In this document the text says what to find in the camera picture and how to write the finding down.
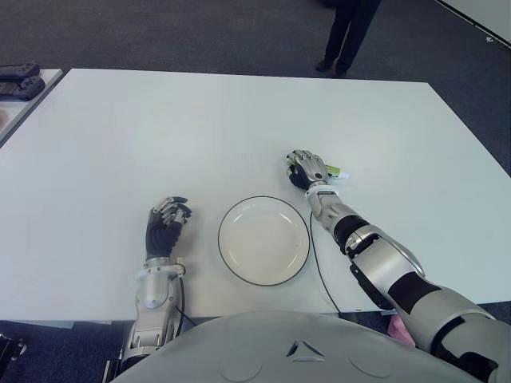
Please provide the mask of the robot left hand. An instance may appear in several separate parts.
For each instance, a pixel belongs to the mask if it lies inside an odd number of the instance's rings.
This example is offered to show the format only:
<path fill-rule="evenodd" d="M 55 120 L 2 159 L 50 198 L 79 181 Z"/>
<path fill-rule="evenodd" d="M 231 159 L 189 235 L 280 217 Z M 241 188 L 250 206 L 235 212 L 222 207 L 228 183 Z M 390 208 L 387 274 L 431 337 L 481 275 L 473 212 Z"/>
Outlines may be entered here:
<path fill-rule="evenodd" d="M 169 258 L 177 244 L 183 226 L 192 215 L 186 206 L 188 199 L 165 197 L 149 211 L 145 232 L 146 260 Z"/>

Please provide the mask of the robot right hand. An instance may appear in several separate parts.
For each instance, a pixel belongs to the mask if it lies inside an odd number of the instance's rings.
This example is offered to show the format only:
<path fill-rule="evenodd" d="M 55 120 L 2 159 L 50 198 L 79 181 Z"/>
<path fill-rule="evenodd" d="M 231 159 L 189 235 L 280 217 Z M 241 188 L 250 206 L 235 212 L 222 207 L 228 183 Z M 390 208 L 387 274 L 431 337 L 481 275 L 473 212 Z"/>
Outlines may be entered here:
<path fill-rule="evenodd" d="M 323 160 L 307 150 L 294 150 L 286 156 L 288 164 L 288 179 L 290 182 L 304 191 L 325 185 L 329 175 Z"/>

